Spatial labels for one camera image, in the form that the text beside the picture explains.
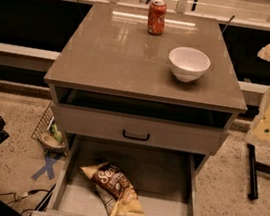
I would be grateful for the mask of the brown yellow chip bag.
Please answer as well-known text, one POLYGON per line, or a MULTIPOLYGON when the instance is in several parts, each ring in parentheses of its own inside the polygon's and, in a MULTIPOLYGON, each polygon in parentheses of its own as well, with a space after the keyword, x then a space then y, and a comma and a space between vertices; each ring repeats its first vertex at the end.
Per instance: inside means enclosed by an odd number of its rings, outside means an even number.
POLYGON ((134 186, 118 166, 104 162, 81 170, 94 183, 108 216, 145 216, 134 186))

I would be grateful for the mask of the open grey drawer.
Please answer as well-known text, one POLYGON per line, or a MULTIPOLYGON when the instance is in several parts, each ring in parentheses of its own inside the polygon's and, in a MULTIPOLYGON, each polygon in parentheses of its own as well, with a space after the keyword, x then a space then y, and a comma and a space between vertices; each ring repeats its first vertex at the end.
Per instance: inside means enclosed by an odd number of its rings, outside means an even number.
POLYGON ((75 139, 45 211, 32 216, 196 216, 189 153, 75 139))

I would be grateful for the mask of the grey drawer cabinet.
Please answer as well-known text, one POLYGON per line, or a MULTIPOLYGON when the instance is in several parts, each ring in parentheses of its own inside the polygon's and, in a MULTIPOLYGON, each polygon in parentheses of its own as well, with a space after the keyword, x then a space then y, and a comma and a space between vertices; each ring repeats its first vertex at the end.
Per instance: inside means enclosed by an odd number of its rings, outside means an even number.
MULTIPOLYGON (((144 8, 96 3, 47 72, 53 105, 228 131, 246 103, 217 22, 172 13, 157 36, 147 32, 147 18, 144 8), (199 79, 181 82, 172 74, 168 55, 178 47, 210 59, 199 79)), ((60 131, 69 154, 75 139, 102 139, 60 131)), ((176 152, 193 155, 195 177, 212 156, 176 152)))

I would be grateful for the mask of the black stand leg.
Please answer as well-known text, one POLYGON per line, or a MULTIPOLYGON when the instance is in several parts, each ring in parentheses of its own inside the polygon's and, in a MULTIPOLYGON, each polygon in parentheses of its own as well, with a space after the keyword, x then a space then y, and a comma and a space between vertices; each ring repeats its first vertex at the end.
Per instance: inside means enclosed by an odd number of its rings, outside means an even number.
POLYGON ((257 184, 257 172, 262 171, 262 173, 266 173, 270 175, 270 165, 263 164, 261 162, 256 161, 256 150, 255 146, 251 145, 250 143, 247 144, 247 148, 249 151, 249 178, 250 178, 250 193, 247 197, 250 200, 257 200, 258 199, 258 184, 257 184))

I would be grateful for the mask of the white bowl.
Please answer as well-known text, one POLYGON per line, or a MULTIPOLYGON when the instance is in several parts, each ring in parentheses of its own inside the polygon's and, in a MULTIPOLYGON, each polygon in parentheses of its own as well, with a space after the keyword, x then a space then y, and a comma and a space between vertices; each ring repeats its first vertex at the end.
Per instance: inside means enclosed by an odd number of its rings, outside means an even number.
POLYGON ((169 69, 181 82, 199 79, 210 67, 210 59, 202 51, 190 47, 174 48, 169 53, 169 69))

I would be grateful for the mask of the red soda can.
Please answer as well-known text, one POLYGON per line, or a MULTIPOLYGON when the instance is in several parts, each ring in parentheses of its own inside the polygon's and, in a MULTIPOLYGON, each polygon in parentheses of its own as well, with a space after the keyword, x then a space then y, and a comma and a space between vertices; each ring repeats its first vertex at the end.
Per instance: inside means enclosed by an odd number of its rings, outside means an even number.
POLYGON ((167 5, 164 0, 152 0, 148 11, 148 32, 152 35, 161 35, 164 32, 165 14, 167 5))

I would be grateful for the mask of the blue tape cross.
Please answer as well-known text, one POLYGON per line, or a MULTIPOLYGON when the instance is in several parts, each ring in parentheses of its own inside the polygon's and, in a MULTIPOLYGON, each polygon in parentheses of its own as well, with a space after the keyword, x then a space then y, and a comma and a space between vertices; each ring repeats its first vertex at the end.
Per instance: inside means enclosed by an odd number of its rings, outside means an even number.
POLYGON ((44 162, 45 164, 33 174, 32 179, 38 180, 43 174, 47 174, 49 180, 55 178, 53 166, 62 158, 62 154, 54 154, 54 153, 45 153, 44 154, 44 162))

